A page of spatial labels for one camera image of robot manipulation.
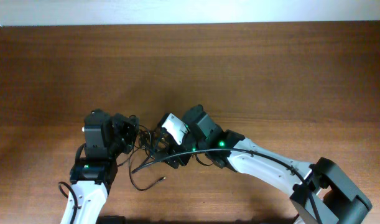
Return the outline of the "black cable white plug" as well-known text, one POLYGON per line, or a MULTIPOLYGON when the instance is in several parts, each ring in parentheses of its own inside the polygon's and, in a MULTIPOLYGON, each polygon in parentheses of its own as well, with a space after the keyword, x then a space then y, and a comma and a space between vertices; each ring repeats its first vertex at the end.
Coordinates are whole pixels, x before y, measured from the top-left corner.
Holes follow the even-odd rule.
POLYGON ((136 183, 133 179, 133 176, 132 176, 132 168, 131 168, 132 167, 132 157, 133 157, 134 153, 137 152, 138 150, 143 150, 145 152, 147 157, 141 162, 141 164, 138 167, 143 166, 145 163, 148 162, 148 160, 150 160, 150 159, 155 160, 156 148, 160 142, 160 139, 155 140, 155 141, 153 140, 154 131, 151 131, 150 129, 148 129, 147 127, 145 127, 141 124, 139 125, 139 127, 140 127, 140 129, 137 130, 137 135, 139 137, 136 139, 136 141, 138 142, 138 145, 136 146, 135 143, 132 144, 132 151, 130 152, 129 156, 127 157, 127 159, 125 161, 119 163, 118 167, 121 167, 121 166, 127 164, 128 165, 128 172, 129 172, 129 179, 131 181, 131 184, 133 185, 133 187, 136 190, 143 192, 143 191, 151 189, 156 184, 164 181, 166 179, 166 177, 160 177, 159 179, 155 180, 153 183, 151 183, 150 185, 148 185, 145 188, 140 188, 136 185, 136 183))

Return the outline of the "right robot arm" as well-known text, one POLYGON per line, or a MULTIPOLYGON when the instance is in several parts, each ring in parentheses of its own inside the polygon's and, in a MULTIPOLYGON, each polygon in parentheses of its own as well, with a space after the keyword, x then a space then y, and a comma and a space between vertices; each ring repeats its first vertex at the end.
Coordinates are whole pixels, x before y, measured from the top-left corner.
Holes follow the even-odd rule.
POLYGON ((192 154, 204 154, 220 168, 250 175, 287 196, 298 215, 295 223, 362 223, 373 205, 333 161, 298 161, 268 151, 244 135, 216 124, 202 105, 182 118, 165 114, 157 125, 168 149, 159 160, 176 168, 192 154))

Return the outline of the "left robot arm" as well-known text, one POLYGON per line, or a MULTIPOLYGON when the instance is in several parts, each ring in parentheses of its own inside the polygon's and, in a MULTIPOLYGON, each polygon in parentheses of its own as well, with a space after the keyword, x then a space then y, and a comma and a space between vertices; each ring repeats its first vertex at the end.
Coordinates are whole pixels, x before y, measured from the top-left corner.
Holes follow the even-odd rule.
POLYGON ((70 182, 59 182, 67 205, 62 223, 96 223, 118 172, 117 158, 129 154, 139 132, 137 116, 93 110, 84 119, 85 143, 76 151, 70 182))

